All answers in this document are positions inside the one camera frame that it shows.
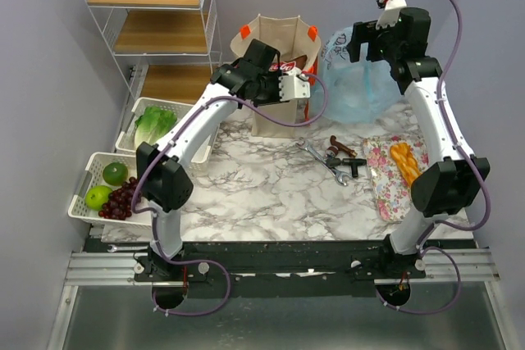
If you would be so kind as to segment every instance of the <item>marble tabletop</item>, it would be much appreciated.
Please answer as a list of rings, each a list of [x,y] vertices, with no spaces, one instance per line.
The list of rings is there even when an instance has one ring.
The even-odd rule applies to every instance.
[[[324,118],[295,130],[293,139],[251,135],[247,108],[221,124],[208,175],[194,177],[182,208],[184,241],[378,240],[398,224],[379,216],[368,168],[348,186],[338,185],[320,163],[294,144],[308,139],[319,152],[338,140],[363,156],[364,138],[418,133],[410,105],[399,102],[372,125],[342,125]],[[450,219],[467,224],[464,211]],[[149,240],[148,231],[106,226],[103,242]],[[440,225],[434,239],[471,239],[472,233]]]

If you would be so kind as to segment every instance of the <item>blue plastic bag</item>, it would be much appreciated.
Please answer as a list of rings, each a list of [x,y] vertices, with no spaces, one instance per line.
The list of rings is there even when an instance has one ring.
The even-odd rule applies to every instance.
[[[366,60],[368,45],[361,46],[359,62],[350,63],[346,45],[352,28],[337,31],[321,50],[318,75],[328,88],[326,118],[341,123],[372,123],[384,110],[399,101],[401,94],[390,76],[386,61]],[[323,91],[315,83],[310,97],[312,115],[322,107]]]

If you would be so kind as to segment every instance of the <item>floral cloth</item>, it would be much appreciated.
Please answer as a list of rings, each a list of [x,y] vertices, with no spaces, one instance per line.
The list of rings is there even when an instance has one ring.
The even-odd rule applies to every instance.
[[[428,168],[427,147],[420,134],[398,134],[363,140],[363,150],[372,174],[377,209],[384,221],[402,221],[410,209],[410,190],[401,176],[390,147],[405,142],[410,145],[421,172]]]

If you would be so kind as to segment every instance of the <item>lettuce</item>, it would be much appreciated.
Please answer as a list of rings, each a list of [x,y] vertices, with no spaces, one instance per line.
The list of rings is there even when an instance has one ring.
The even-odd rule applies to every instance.
[[[135,149],[143,142],[153,145],[166,135],[176,122],[177,117],[172,111],[155,106],[146,107],[144,114],[135,122]]]

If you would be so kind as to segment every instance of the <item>white basket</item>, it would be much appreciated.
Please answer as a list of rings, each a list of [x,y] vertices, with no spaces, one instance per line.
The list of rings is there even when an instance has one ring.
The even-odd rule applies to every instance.
[[[140,98],[137,100],[131,112],[133,113],[133,118],[131,119],[130,124],[127,127],[127,131],[121,131],[121,134],[116,140],[115,148],[119,153],[124,153],[128,155],[135,154],[134,148],[134,136],[135,136],[135,121],[139,116],[144,114],[144,110],[149,106],[157,106],[164,110],[170,110],[175,112],[177,115],[177,123],[189,112],[192,108],[191,104],[183,104],[181,102],[168,102],[166,100],[157,100],[156,98]],[[204,141],[203,145],[195,153],[193,159],[191,159],[191,164],[189,165],[189,170],[193,175],[205,175],[208,169],[208,162],[210,155],[212,154],[213,144],[215,143],[215,138],[217,136],[216,130]]]
[[[81,219],[87,223],[93,225],[111,225],[113,227],[133,227],[136,229],[149,230],[151,229],[151,214],[150,212],[139,213],[133,215],[132,217],[126,218],[126,220],[113,220],[113,219],[104,219],[103,217],[98,216],[98,212],[93,209],[89,209],[85,205],[85,194],[94,186],[104,184],[109,186],[112,189],[118,189],[115,186],[111,186],[104,182],[102,173],[104,167],[114,161],[124,164],[128,167],[128,177],[137,176],[137,166],[135,156],[131,155],[120,155],[117,153],[105,153],[105,152],[95,152],[91,155],[91,158],[88,161],[88,165],[85,167],[84,178],[80,182],[79,188],[76,190],[67,214],[70,217],[76,219]],[[147,205],[146,199],[143,198],[142,201],[137,204],[138,208],[145,207]]]

